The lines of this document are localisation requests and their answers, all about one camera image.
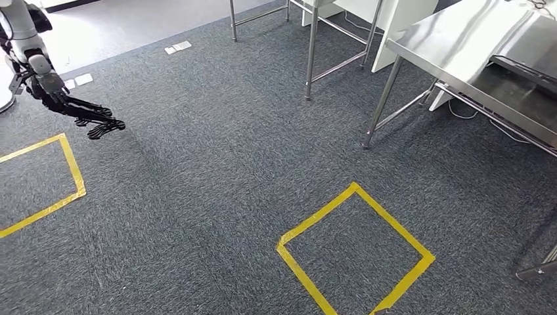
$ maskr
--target metal surface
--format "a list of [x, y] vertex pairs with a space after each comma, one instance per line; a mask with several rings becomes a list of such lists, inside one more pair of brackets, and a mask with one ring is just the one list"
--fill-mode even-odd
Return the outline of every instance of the metal surface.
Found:
[[250, 16], [249, 18], [245, 18], [243, 20], [240, 20], [240, 21], [236, 22], [236, 26], [242, 25], [243, 23], [251, 22], [253, 20], [257, 20], [258, 18], [262, 18], [262, 17], [267, 16], [269, 14], [273, 14], [275, 12], [282, 11], [282, 10], [285, 10], [285, 9], [288, 9], [288, 5], [283, 5], [282, 7], [278, 7], [276, 9], [273, 9], [273, 10], [270, 10], [270, 11], [267, 11], [267, 12], [263, 12], [261, 14]]
[[557, 259], [557, 245], [553, 247], [553, 250], [549, 252], [549, 254], [547, 255], [547, 257], [545, 257], [545, 260], [542, 263], [543, 264], [549, 263], [550, 261], [554, 261], [556, 259]]
[[[290, 2], [293, 3], [295, 6], [299, 7], [300, 9], [304, 10], [305, 12], [308, 12], [309, 14], [312, 13], [312, 11], [310, 9], [306, 8], [304, 5], [302, 5], [301, 3], [299, 3], [295, 0], [290, 0]], [[335, 23], [327, 20], [326, 18], [322, 18], [322, 17], [318, 16], [317, 19], [320, 20], [321, 22], [329, 25], [330, 27], [334, 28], [335, 30], [343, 33], [344, 35], [349, 36], [352, 39], [354, 39], [356, 41], [359, 41], [360, 43], [362, 43], [364, 45], [367, 44], [366, 40], [363, 39], [362, 37], [359, 37], [358, 35], [355, 35], [354, 33], [341, 28], [340, 26], [338, 26]]]
[[286, 21], [290, 21], [290, 0], [286, 0]]
[[513, 132], [514, 134], [518, 135], [519, 137], [523, 138], [524, 140], [530, 142], [532, 145], [537, 146], [538, 148], [544, 150], [545, 152], [547, 152], [547, 153], [549, 153], [552, 156], [557, 158], [557, 151], [552, 150], [552, 148], [549, 148], [546, 144], [539, 141], [538, 139], [536, 139], [536, 138], [530, 136], [529, 134], [521, 131], [520, 129], [517, 129], [514, 126], [510, 125], [505, 119], [501, 119], [501, 117], [499, 117], [496, 113], [494, 113], [490, 110], [486, 110], [485, 106], [482, 106], [481, 104], [476, 103], [471, 98], [468, 98], [467, 96], [462, 95], [462, 94], [454, 91], [452, 88], [450, 88], [450, 87], [448, 87], [448, 86], [446, 86], [442, 83], [436, 83], [435, 87], [441, 89], [442, 91], [445, 91], [446, 93], [450, 94], [451, 96], [455, 97], [456, 99], [461, 100], [466, 105], [468, 105], [468, 106], [472, 107], [473, 109], [479, 111], [481, 114], [487, 116], [491, 120], [496, 121], [501, 127], [504, 127], [505, 129]]
[[557, 261], [548, 262], [546, 264], [542, 264], [541, 266], [517, 272], [516, 276], [521, 280], [528, 280], [551, 272], [557, 272]]
[[384, 0], [379, 0], [377, 2], [377, 7], [375, 8], [375, 15], [373, 16], [373, 23], [371, 24], [371, 31], [369, 32], [369, 36], [367, 37], [367, 44], [366, 44], [366, 55], [365, 57], [362, 59], [362, 63], [360, 64], [360, 67], [364, 68], [366, 62], [367, 62], [367, 58], [369, 56], [369, 50], [371, 48], [371, 43], [373, 42], [373, 36], [375, 35], [375, 30], [377, 28], [377, 21], [379, 20], [379, 14], [381, 13], [381, 8], [383, 7], [383, 1]]
[[317, 36], [318, 8], [313, 7], [311, 13], [311, 33], [309, 35], [309, 54], [307, 57], [307, 76], [305, 78], [305, 99], [311, 98], [311, 79], [313, 78], [313, 57], [315, 56], [315, 39]]
[[385, 85], [385, 89], [383, 90], [383, 94], [381, 94], [381, 99], [379, 100], [379, 104], [375, 108], [375, 114], [373, 115], [371, 124], [369, 125], [367, 136], [364, 142], [362, 143], [363, 148], [369, 148], [369, 142], [371, 141], [371, 137], [373, 137], [373, 133], [377, 128], [377, 124], [379, 123], [379, 119], [381, 118], [381, 113], [383, 113], [383, 108], [387, 103], [387, 99], [391, 94], [391, 90], [393, 89], [393, 84], [399, 75], [400, 67], [402, 65], [403, 59], [400, 56], [397, 56], [395, 59], [395, 64], [393, 65], [393, 69], [391, 70], [391, 74], [389, 75], [389, 79], [387, 79], [387, 84]]
[[503, 0], [464, 0], [395, 34], [387, 47], [557, 146], [557, 100], [516, 75], [485, 68], [492, 54], [506, 54], [552, 73], [557, 67], [557, 22]]
[[236, 13], [234, 13], [234, 0], [230, 0], [230, 22], [232, 28], [232, 40], [238, 41], [236, 34]]
[[319, 75], [316, 75], [311, 80], [311, 82], [316, 82], [318, 80], [321, 80], [322, 78], [328, 76], [329, 74], [335, 72], [336, 70], [339, 70], [339, 69], [343, 68], [344, 66], [347, 66], [347, 65], [351, 64], [352, 62], [364, 57], [365, 55], [366, 55], [366, 52], [363, 51], [363, 52], [360, 52], [359, 54], [356, 54], [355, 56], [352, 56], [351, 58], [348, 58], [347, 60], [344, 60], [343, 62], [337, 64], [336, 66], [332, 67], [331, 69], [329, 69], [329, 70], [327, 70], [327, 71], [325, 71], [325, 72], [323, 72]]
[[[233, 32], [233, 39], [234, 41], [237, 41], [237, 33], [236, 33], [236, 27], [238, 25], [253, 21], [253, 20], [257, 20], [258, 18], [267, 16], [269, 14], [273, 14], [275, 12], [278, 11], [282, 11], [282, 10], [286, 10], [286, 20], [288, 21], [290, 19], [290, 4], [293, 3], [296, 6], [298, 6], [299, 8], [301, 8], [302, 10], [304, 10], [305, 12], [308, 12], [309, 14], [312, 15], [312, 23], [311, 23], [311, 34], [310, 34], [310, 38], [309, 38], [309, 54], [308, 54], [308, 61], [307, 61], [307, 76], [306, 76], [306, 81], [305, 81], [305, 99], [306, 100], [310, 100], [311, 99], [311, 84], [313, 82], [316, 82], [322, 78], [324, 78], [325, 76], [339, 70], [340, 68], [343, 68], [345, 66], [347, 66], [348, 64], [360, 59], [360, 58], [364, 58], [364, 60], [361, 63], [361, 66], [363, 67], [366, 59], [369, 55], [370, 52], [370, 42], [373, 40], [373, 35], [375, 33], [376, 30], [376, 26], [377, 26], [377, 19], [379, 17], [380, 11], [381, 11], [381, 7], [383, 5], [383, 1], [384, 0], [379, 0], [378, 4], [377, 4], [377, 9], [376, 9], [376, 14], [374, 17], [374, 21], [372, 23], [372, 27], [368, 36], [368, 41], [366, 41], [365, 39], [359, 37], [358, 35], [355, 35], [354, 33], [351, 33], [350, 31], [347, 31], [343, 28], [341, 28], [340, 26], [336, 25], [335, 23], [332, 23], [331, 21], [325, 19], [325, 18], [321, 18], [318, 15], [318, 11], [319, 11], [319, 7], [321, 5], [324, 5], [326, 3], [331, 3], [333, 1], [331, 0], [325, 0], [325, 1], [321, 1], [321, 2], [316, 2], [314, 3], [311, 7], [312, 9], [308, 9], [307, 7], [305, 7], [305, 5], [303, 3], [299, 3], [296, 0], [286, 0], [286, 4], [270, 10], [268, 12], [264, 12], [261, 13], [259, 15], [255, 15], [255, 16], [251, 16], [248, 18], [245, 18], [241, 21], [236, 22], [235, 20], [235, 14], [234, 14], [234, 0], [229, 0], [230, 1], [230, 12], [231, 12], [231, 27], [232, 27], [232, 32]], [[338, 30], [339, 32], [349, 36], [350, 38], [366, 45], [365, 50], [363, 52], [360, 52], [359, 54], [356, 54], [355, 56], [352, 56], [351, 58], [348, 58], [347, 60], [341, 62], [340, 64], [332, 67], [331, 69], [320, 73], [319, 75], [317, 75], [316, 77], [313, 77], [313, 61], [315, 59], [315, 42], [316, 42], [316, 38], [317, 38], [317, 22], [318, 21], [322, 21], [325, 24], [331, 26], [332, 28], [334, 28], [335, 30]]]

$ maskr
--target metal frame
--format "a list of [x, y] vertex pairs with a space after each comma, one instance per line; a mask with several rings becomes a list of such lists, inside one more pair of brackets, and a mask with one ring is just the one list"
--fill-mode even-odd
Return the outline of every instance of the metal frame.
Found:
[[553, 247], [552, 251], [549, 252], [539, 266], [519, 271], [516, 273], [516, 276], [521, 280], [528, 280], [548, 272], [557, 272], [557, 245]]
[[[418, 95], [416, 98], [411, 100], [408, 104], [402, 106], [396, 112], [392, 113], [387, 118], [380, 121], [379, 119], [381, 118], [381, 114], [383, 113], [383, 109], [385, 108], [385, 104], [387, 103], [387, 99], [391, 94], [391, 90], [393, 89], [393, 84], [397, 79], [403, 61], [404, 58], [397, 56], [395, 60], [395, 64], [393, 65], [393, 69], [391, 70], [391, 74], [389, 75], [389, 78], [387, 80], [387, 84], [385, 85], [385, 89], [383, 90], [383, 94], [381, 95], [381, 99], [379, 100], [379, 104], [375, 109], [375, 113], [373, 115], [371, 124], [368, 128], [366, 138], [362, 143], [362, 147], [364, 149], [370, 148], [370, 141], [375, 131], [379, 130], [381, 127], [389, 123], [391, 120], [395, 119], [398, 115], [402, 114], [405, 110], [410, 108], [412, 105], [416, 103], [421, 103], [423, 100], [425, 100], [427, 97], [431, 95], [431, 93], [435, 88], [438, 88], [446, 92], [447, 94], [453, 96], [454, 98], [461, 100], [463, 103], [477, 110], [481, 114], [487, 116], [489, 119], [497, 122], [501, 127], [508, 129], [514, 134], [522, 137], [524, 140], [530, 142], [532, 145], [544, 150], [545, 152], [557, 158], [557, 150], [555, 150], [555, 148], [551, 148], [544, 142], [541, 142], [540, 140], [537, 140], [533, 136], [525, 133], [524, 131], [515, 127], [513, 124], [499, 117], [495, 112], [488, 110], [487, 108], [485, 108], [481, 104], [478, 104], [477, 102], [474, 102], [471, 98], [468, 98], [466, 95], [460, 94], [452, 90], [450, 86], [440, 82], [439, 79], [435, 79], [435, 81], [432, 83], [429, 89], [425, 90], [422, 94]], [[527, 280], [549, 272], [557, 272], [557, 245], [555, 245], [553, 250], [547, 255], [545, 260], [539, 266], [535, 266], [526, 270], [519, 271], [516, 273], [516, 276], [521, 280]]]
[[[360, 67], [364, 68], [367, 59], [369, 57], [369, 52], [370, 52], [370, 48], [371, 48], [371, 43], [373, 42], [373, 37], [375, 34], [375, 31], [377, 29], [377, 20], [379, 18], [379, 14], [381, 13], [381, 8], [383, 6], [383, 2], [384, 0], [379, 0], [377, 2], [377, 7], [375, 10], [375, 15], [373, 17], [373, 22], [371, 25], [371, 29], [368, 35], [367, 40], [359, 37], [358, 35], [355, 35], [354, 33], [351, 33], [350, 31], [347, 31], [345, 29], [343, 29], [342, 27], [340, 27], [339, 25], [325, 19], [325, 18], [321, 18], [319, 16], [319, 8], [318, 7], [312, 7], [312, 9], [308, 9], [307, 7], [305, 7], [303, 5], [303, 3], [299, 3], [295, 0], [286, 0], [286, 4], [275, 8], [273, 10], [255, 15], [255, 16], [251, 16], [249, 18], [245, 18], [243, 20], [240, 20], [238, 22], [236, 22], [236, 14], [234, 13], [234, 0], [230, 0], [230, 19], [231, 19], [231, 28], [232, 28], [232, 39], [234, 41], [238, 41], [238, 34], [236, 32], [236, 27], [239, 25], [242, 25], [244, 23], [253, 21], [253, 20], [257, 20], [258, 18], [262, 18], [264, 16], [267, 16], [269, 14], [273, 14], [282, 10], [286, 10], [286, 21], [290, 20], [290, 4], [294, 4], [295, 6], [301, 8], [302, 10], [304, 10], [305, 12], [308, 12], [309, 14], [312, 15], [312, 22], [311, 22], [311, 31], [310, 31], [310, 36], [309, 36], [309, 52], [308, 52], [308, 57], [307, 57], [307, 75], [305, 78], [305, 99], [306, 100], [311, 100], [311, 85], [326, 77], [327, 75], [335, 72], [336, 70], [339, 70], [345, 66], [347, 66], [348, 64], [351, 64], [352, 62], [358, 60], [358, 59], [362, 59], [362, 62], [360, 63]], [[331, 26], [332, 28], [334, 28], [335, 30], [338, 30], [339, 32], [349, 36], [350, 38], [362, 43], [365, 45], [365, 49], [364, 51], [360, 52], [359, 54], [356, 54], [355, 56], [352, 56], [351, 58], [348, 58], [347, 60], [339, 63], [338, 65], [332, 67], [331, 69], [324, 71], [323, 73], [320, 73], [319, 75], [316, 75], [315, 77], [313, 76], [313, 61], [314, 61], [314, 57], [315, 57], [315, 42], [316, 42], [316, 38], [317, 38], [317, 22], [321, 21], [324, 22], [325, 24]]]
[[381, 118], [381, 114], [383, 113], [383, 109], [385, 108], [385, 104], [387, 102], [387, 99], [389, 98], [391, 90], [393, 89], [393, 84], [395, 83], [395, 80], [398, 76], [398, 73], [400, 71], [400, 67], [401, 67], [403, 61], [404, 61], [404, 58], [402, 58], [400, 56], [397, 56], [397, 58], [395, 60], [395, 64], [393, 66], [393, 70], [391, 71], [391, 74], [389, 75], [389, 78], [387, 80], [387, 84], [385, 86], [385, 89], [383, 90], [383, 94], [381, 96], [381, 99], [379, 100], [379, 104], [377, 105], [377, 108], [375, 109], [375, 113], [373, 115], [371, 124], [368, 128], [368, 131], [367, 131], [367, 136], [366, 136], [364, 142], [362, 143], [363, 148], [366, 148], [366, 149], [369, 148], [371, 137], [373, 136], [375, 131], [379, 130], [379, 128], [383, 127], [384, 125], [389, 123], [391, 120], [393, 120], [395, 117], [402, 114], [405, 110], [410, 108], [412, 105], [414, 105], [416, 103], [419, 103], [419, 102], [422, 102], [426, 97], [428, 97], [433, 92], [433, 90], [435, 88], [438, 88], [438, 89], [446, 92], [447, 94], [453, 96], [454, 98], [456, 98], [458, 100], [461, 100], [463, 103], [465, 103], [466, 105], [468, 105], [468, 106], [472, 107], [473, 109], [477, 110], [479, 113], [487, 116], [489, 119], [498, 123], [501, 127], [504, 127], [505, 129], [507, 129], [507, 130], [511, 131], [512, 133], [518, 135], [519, 137], [523, 138], [524, 140], [530, 142], [532, 145], [544, 150], [545, 152], [547, 152], [550, 155], [557, 158], [557, 150], [555, 150], [555, 148], [552, 148], [549, 145], [545, 144], [544, 142], [541, 142], [540, 140], [537, 140], [535, 137], [527, 134], [526, 132], [517, 128], [513, 124], [507, 122], [505, 119], [499, 117], [495, 112], [493, 112], [491, 110], [488, 110], [486, 107], [482, 106], [481, 104], [478, 104], [477, 102], [474, 102], [471, 98], [468, 98], [466, 95], [460, 94], [460, 93], [452, 90], [452, 88], [450, 88], [450, 86], [440, 82], [438, 79], [436, 79], [434, 81], [434, 83], [432, 84], [432, 86], [429, 89], [424, 91], [422, 94], [418, 95], [414, 100], [410, 101], [408, 104], [404, 105], [402, 108], [400, 108], [399, 110], [397, 110], [396, 112], [394, 112], [393, 114], [389, 115], [387, 118], [385, 118], [381, 122], [379, 122], [379, 119]]

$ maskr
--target gray carpet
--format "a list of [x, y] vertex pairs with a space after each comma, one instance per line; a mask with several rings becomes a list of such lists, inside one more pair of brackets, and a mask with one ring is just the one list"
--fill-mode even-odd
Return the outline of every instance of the gray carpet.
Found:
[[[127, 123], [100, 141], [27, 96], [0, 115], [0, 155], [66, 133], [87, 188], [0, 241], [0, 314], [322, 314], [275, 246], [352, 181], [437, 257], [394, 314], [555, 314], [557, 279], [514, 272], [557, 241], [557, 161], [446, 108], [359, 149], [388, 70], [349, 66], [304, 101], [293, 12], [238, 43], [221, 20], [69, 73]], [[361, 49], [326, 26], [317, 45], [318, 70]], [[388, 110], [430, 83], [405, 64]], [[71, 193], [64, 163], [53, 144], [0, 164], [2, 227]], [[419, 259], [354, 197], [287, 248], [339, 314], [368, 314]]]

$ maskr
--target white cable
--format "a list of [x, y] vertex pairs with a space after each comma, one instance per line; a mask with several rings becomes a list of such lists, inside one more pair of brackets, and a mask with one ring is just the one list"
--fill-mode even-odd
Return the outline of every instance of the white cable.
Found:
[[511, 138], [512, 140], [515, 140], [516, 142], [520, 142], [520, 143], [530, 144], [530, 142], [528, 142], [528, 141], [520, 140], [520, 139], [517, 139], [517, 138], [513, 137], [510, 133], [507, 133], [505, 130], [503, 130], [503, 128], [501, 128], [501, 127], [499, 127], [498, 125], [496, 125], [495, 122], [493, 122], [493, 120], [490, 119], [489, 122], [490, 122], [492, 125], [494, 125], [495, 128], [501, 130], [502, 133], [506, 134], [506, 135], [507, 135], [509, 138]]
[[[346, 11], [346, 10], [344, 11], [344, 20], [346, 20], [346, 22], [348, 22], [348, 23], [354, 25], [355, 27], [359, 28], [360, 30], [366, 30], [366, 31], [368, 31], [368, 32], [371, 31], [370, 29], [365, 28], [365, 27], [363, 27], [363, 26], [360, 26], [360, 25], [358, 25], [358, 24], [352, 22], [351, 20], [349, 20], [349, 19], [348, 19], [348, 11]], [[378, 32], [378, 31], [376, 31], [376, 32], [374, 32], [374, 33], [377, 34], [377, 35], [383, 35], [383, 33], [380, 33], [380, 32]]]
[[453, 112], [453, 108], [451, 107], [451, 101], [450, 100], [449, 100], [449, 110], [451, 111], [451, 114], [453, 114], [455, 117], [458, 117], [458, 118], [461, 118], [461, 119], [472, 119], [478, 114], [478, 112], [475, 112], [470, 117], [464, 117], [464, 116], [461, 116], [461, 115], [457, 115], [457, 114], [455, 114], [455, 112]]

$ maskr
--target floor marking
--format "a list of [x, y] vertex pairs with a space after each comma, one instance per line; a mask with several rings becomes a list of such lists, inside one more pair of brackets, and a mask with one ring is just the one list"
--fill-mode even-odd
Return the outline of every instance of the floor marking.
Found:
[[346, 199], [352, 196], [354, 193], [358, 194], [362, 199], [364, 199], [374, 210], [380, 215], [385, 221], [387, 221], [407, 242], [409, 242], [421, 255], [422, 259], [416, 263], [414, 268], [410, 270], [402, 280], [394, 287], [394, 289], [389, 293], [375, 308], [371, 311], [370, 315], [374, 315], [376, 312], [381, 310], [391, 308], [395, 302], [400, 299], [400, 297], [408, 290], [408, 288], [423, 274], [426, 269], [435, 261], [435, 256], [430, 253], [418, 240], [412, 236], [400, 223], [396, 221], [377, 201], [373, 200], [370, 195], [368, 195], [357, 183], [352, 182], [350, 187], [342, 192], [339, 196], [334, 198], [331, 202], [327, 203], [321, 210], [317, 211], [311, 217], [305, 219], [297, 227], [291, 229], [285, 235], [280, 237], [277, 245], [277, 251], [286, 264], [290, 267], [292, 272], [296, 275], [301, 284], [305, 287], [307, 292], [312, 296], [312, 298], [317, 302], [321, 310], [325, 315], [336, 315], [336, 311], [329, 304], [329, 302], [323, 297], [323, 294], [317, 289], [315, 284], [309, 279], [307, 274], [301, 269], [299, 264], [293, 258], [293, 256], [288, 252], [285, 245], [291, 241], [296, 236], [299, 236], [303, 231], [310, 228], [312, 225], [317, 223], [317, 221], [323, 219], [327, 214], [333, 211], [337, 206], [343, 203]]
[[170, 47], [166, 47], [166, 48], [164, 49], [164, 51], [165, 51], [167, 54], [173, 54], [173, 53], [176, 53], [177, 51], [183, 51], [184, 49], [188, 49], [188, 48], [190, 48], [190, 47], [192, 47], [192, 45], [191, 45], [191, 43], [190, 43], [189, 41], [183, 41], [183, 42], [181, 42], [181, 43], [174, 44], [174, 45], [172, 45], [172, 46], [170, 46]]
[[64, 85], [68, 88], [68, 90], [72, 90], [76, 88], [76, 82], [73, 79], [69, 79], [65, 81]]
[[20, 230], [22, 228], [24, 228], [25, 226], [35, 222], [36, 220], [39, 220], [40, 218], [46, 217], [47, 215], [51, 214], [52, 212], [60, 209], [61, 207], [64, 207], [65, 205], [67, 205], [68, 203], [83, 197], [86, 192], [85, 192], [85, 184], [83, 183], [83, 177], [81, 176], [81, 172], [79, 171], [79, 167], [78, 164], [76, 162], [76, 159], [74, 157], [74, 154], [72, 152], [72, 149], [70, 148], [70, 143], [68, 142], [68, 138], [66, 138], [66, 135], [64, 133], [61, 133], [57, 136], [53, 136], [52, 138], [48, 138], [47, 140], [41, 141], [37, 144], [33, 144], [32, 146], [28, 146], [27, 148], [21, 149], [19, 151], [16, 151], [14, 153], [8, 154], [7, 156], [3, 156], [0, 157], [0, 163], [2, 162], [6, 162], [10, 159], [13, 159], [17, 156], [21, 156], [22, 154], [28, 153], [32, 150], [38, 149], [42, 146], [46, 146], [49, 143], [55, 142], [55, 141], [60, 141], [60, 145], [62, 146], [62, 151], [64, 152], [64, 156], [66, 157], [66, 161], [68, 162], [68, 166], [70, 168], [70, 172], [72, 174], [72, 177], [74, 178], [74, 182], [76, 184], [76, 189], [77, 192], [69, 195], [68, 197], [56, 202], [55, 204], [51, 205], [50, 207], [43, 209], [37, 213], [35, 213], [34, 215], [31, 215], [29, 217], [27, 217], [24, 220], [21, 220], [20, 222], [0, 231], [0, 238], [4, 238], [10, 234], [12, 234], [13, 232], [16, 232], [17, 230]]
[[76, 77], [74, 80], [76, 80], [77, 85], [82, 86], [84, 84], [93, 82], [93, 76], [90, 73], [86, 73], [80, 75], [79, 77]]

